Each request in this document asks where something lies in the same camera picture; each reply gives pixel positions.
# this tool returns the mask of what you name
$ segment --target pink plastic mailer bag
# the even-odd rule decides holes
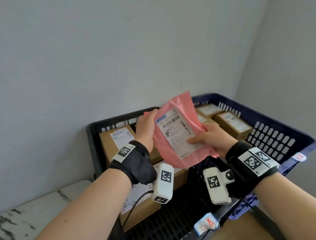
[[[207,156],[218,157],[214,148],[186,141],[204,131],[187,91],[170,99],[158,110],[153,141],[166,163],[176,168],[189,168]]]

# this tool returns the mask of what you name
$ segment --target white wall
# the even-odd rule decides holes
[[[94,173],[85,126],[235,95],[266,0],[0,4],[0,212]]]
[[[268,4],[236,100],[316,138],[316,1]],[[288,178],[316,197],[316,152]]]

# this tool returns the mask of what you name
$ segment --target white marble surface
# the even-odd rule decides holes
[[[90,181],[83,180],[0,214],[0,240],[34,239],[90,185]]]

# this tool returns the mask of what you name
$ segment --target person's left hand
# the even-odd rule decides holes
[[[149,153],[153,150],[153,135],[155,129],[154,118],[156,114],[157,109],[154,109],[148,116],[140,116],[136,123],[136,137],[134,140],[144,145]]]

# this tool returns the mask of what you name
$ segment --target person's right arm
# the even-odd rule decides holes
[[[204,143],[225,158],[237,140],[213,123],[201,123],[206,132],[188,139]],[[254,192],[282,233],[289,240],[315,239],[316,198],[300,189],[280,173],[264,178]]]

